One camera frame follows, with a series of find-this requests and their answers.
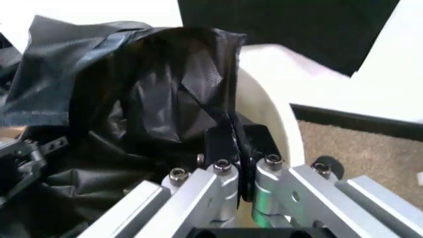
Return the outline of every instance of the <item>beige carpet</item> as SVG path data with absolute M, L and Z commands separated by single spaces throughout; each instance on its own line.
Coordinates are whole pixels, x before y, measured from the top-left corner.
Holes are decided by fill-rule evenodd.
M 423 142 L 299 121 L 307 164 L 331 155 L 345 167 L 345 179 L 367 175 L 423 210 Z

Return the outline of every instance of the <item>silver metal bar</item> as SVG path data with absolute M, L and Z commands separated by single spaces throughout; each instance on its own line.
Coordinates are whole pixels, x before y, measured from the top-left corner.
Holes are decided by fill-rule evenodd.
M 401 237 L 423 237 L 423 213 L 367 176 L 335 184 Z
M 19 151 L 25 147 L 25 143 L 21 140 L 13 140 L 2 144 L 0 146 L 0 159 L 1 157 Z
M 307 165 L 272 171 L 260 160 L 256 182 L 271 191 L 301 226 L 325 225 L 343 238 L 398 237 Z
M 226 173 L 220 173 L 216 171 L 215 165 L 210 165 L 207 171 L 216 174 L 222 186 L 221 196 L 224 197 L 220 210 L 217 212 L 214 221 L 228 221 L 233 218 L 236 214 L 237 202 L 238 202 L 238 169 L 231 165 L 229 162 Z
M 135 237 L 186 237 L 193 227 L 208 225 L 215 217 L 223 201 L 220 191 L 216 175 L 195 170 Z
M 44 144 L 40 146 L 40 151 L 43 155 L 46 155 L 50 152 L 53 152 L 55 150 L 58 150 L 64 146 L 67 146 L 69 142 L 67 141 L 66 136 L 62 136 L 60 138 L 57 138 L 55 140 L 50 141 L 47 144 Z
M 169 198 L 168 188 L 143 181 L 88 227 L 79 238 L 133 237 Z

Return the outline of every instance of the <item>metal frame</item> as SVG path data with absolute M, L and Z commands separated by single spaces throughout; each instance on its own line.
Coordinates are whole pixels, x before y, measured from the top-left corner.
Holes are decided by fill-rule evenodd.
M 170 190 L 143 181 L 88 227 L 79 238 L 133 237 L 170 198 Z

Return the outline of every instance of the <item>hex bolt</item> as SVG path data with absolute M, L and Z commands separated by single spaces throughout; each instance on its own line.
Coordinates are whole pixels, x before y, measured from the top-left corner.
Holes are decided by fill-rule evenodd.
M 231 163 L 225 159 L 218 160 L 213 164 L 213 171 L 220 176 L 227 175 L 231 171 Z
M 204 166 L 204 154 L 197 155 L 197 168 L 202 168 Z
M 264 157 L 264 163 L 273 171 L 280 170 L 282 168 L 283 160 L 275 154 L 266 155 Z
M 169 173 L 170 184 L 180 187 L 188 179 L 188 173 L 185 169 L 174 168 Z
M 320 162 L 314 162 L 311 167 L 323 178 L 329 179 L 330 172 L 332 170 L 329 165 Z

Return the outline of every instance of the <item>metal rod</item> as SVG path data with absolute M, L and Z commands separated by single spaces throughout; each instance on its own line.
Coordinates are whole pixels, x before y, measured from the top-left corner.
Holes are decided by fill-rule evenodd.
M 216 175 L 195 170 L 135 237 L 186 237 L 192 228 L 208 225 L 216 216 L 223 201 L 220 191 Z

